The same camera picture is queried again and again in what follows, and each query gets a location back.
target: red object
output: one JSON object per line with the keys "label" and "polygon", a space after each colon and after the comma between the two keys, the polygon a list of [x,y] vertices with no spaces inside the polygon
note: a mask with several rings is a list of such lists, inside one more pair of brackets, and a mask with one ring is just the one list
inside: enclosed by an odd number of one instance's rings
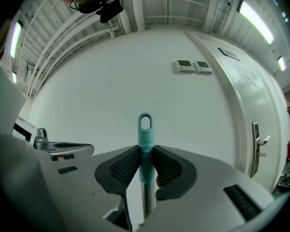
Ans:
{"label": "red object", "polygon": [[287,162],[290,162],[290,141],[288,142]]}

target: thermostat screen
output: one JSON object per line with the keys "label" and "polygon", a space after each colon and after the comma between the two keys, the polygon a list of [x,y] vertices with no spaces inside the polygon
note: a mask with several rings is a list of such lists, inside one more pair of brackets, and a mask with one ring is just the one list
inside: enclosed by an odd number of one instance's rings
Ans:
{"label": "thermostat screen", "polygon": [[178,63],[180,66],[191,66],[189,61],[179,60]]}
{"label": "thermostat screen", "polygon": [[208,65],[207,65],[207,63],[205,63],[205,62],[197,62],[197,63],[202,68],[209,68]]}

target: thermostat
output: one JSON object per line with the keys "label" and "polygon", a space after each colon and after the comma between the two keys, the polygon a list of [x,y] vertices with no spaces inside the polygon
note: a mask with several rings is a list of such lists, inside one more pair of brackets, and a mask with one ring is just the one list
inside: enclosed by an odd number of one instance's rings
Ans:
{"label": "thermostat", "polygon": [[196,61],[194,64],[199,73],[207,73],[207,74],[213,73],[212,68],[210,68],[205,62]]}
{"label": "thermostat", "polygon": [[195,72],[194,66],[188,60],[178,60],[177,67],[180,72]]}

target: white door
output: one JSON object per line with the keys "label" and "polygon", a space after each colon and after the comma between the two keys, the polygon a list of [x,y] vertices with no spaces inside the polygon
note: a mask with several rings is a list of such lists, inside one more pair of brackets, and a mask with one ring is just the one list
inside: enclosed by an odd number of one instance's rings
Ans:
{"label": "white door", "polygon": [[[266,153],[260,157],[258,171],[253,179],[266,187],[269,191],[274,188],[278,175],[280,156],[280,135],[278,132],[278,118],[275,112],[275,104],[266,82],[260,71],[253,64],[251,58],[242,50],[224,41],[200,36],[200,41],[214,55],[225,72],[228,72],[230,82],[235,85],[243,103],[243,116],[247,119],[246,137],[249,142],[246,153],[245,173],[251,176],[254,164],[254,139],[252,123],[257,122],[261,141],[268,135],[271,136],[268,143],[260,147],[260,153]],[[236,54],[240,61],[224,55],[223,50]]]}

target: ceiling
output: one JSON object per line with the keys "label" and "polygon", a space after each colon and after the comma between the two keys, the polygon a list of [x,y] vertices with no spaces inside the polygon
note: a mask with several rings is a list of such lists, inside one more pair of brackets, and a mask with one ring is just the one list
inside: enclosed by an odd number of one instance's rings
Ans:
{"label": "ceiling", "polygon": [[[132,31],[137,30],[132,0],[123,0]],[[194,27],[237,44],[270,71],[284,91],[290,89],[290,21],[272,0],[245,0],[261,16],[274,35],[269,45],[236,8],[239,0],[142,0],[146,26],[170,24]],[[1,63],[8,74],[17,73],[17,86],[34,97],[41,86],[70,57],[89,44],[124,33],[121,20],[87,23],[93,14],[80,14],[59,0],[25,0],[13,19],[24,24],[10,57],[13,27],[10,28]],[[96,33],[113,30],[113,33]],[[282,72],[277,59],[283,56]]]}

